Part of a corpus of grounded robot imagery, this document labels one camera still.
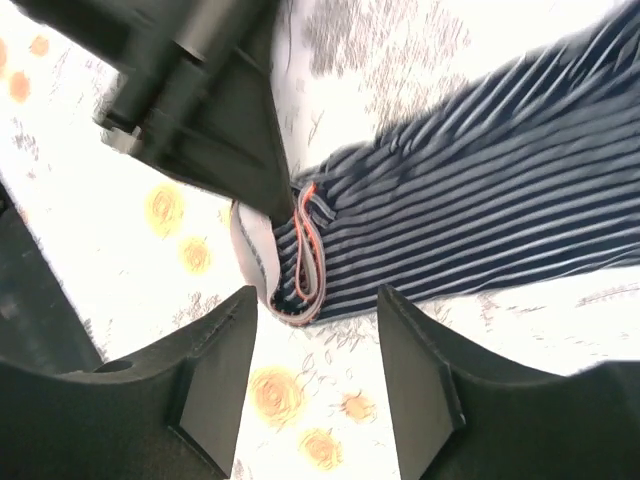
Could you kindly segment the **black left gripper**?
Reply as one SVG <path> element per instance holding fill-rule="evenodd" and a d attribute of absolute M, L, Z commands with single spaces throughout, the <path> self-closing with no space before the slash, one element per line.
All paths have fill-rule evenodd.
<path fill-rule="evenodd" d="M 275 1 L 19 1 L 123 78 L 100 125 L 133 156 L 275 222 L 293 214 L 271 91 Z"/>

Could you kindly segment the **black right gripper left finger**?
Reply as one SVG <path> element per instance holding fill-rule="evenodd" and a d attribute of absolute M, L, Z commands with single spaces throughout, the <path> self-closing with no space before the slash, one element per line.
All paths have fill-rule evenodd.
<path fill-rule="evenodd" d="M 226 479 L 257 331 L 245 286 L 93 372 L 1 365 L 5 479 Z"/>

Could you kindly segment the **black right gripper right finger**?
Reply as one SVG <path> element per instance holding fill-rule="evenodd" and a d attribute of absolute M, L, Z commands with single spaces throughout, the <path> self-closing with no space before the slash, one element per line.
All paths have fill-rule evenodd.
<path fill-rule="evenodd" d="M 635 479 L 639 365 L 560 376 L 502 357 L 383 287 L 377 318 L 404 479 Z"/>

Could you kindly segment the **navy striped underwear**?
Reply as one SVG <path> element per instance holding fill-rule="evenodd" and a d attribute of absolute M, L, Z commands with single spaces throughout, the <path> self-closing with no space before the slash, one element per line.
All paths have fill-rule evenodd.
<path fill-rule="evenodd" d="M 276 226 L 234 203 L 241 271 L 281 321 L 639 262 L 639 5 L 535 50 L 292 183 Z"/>

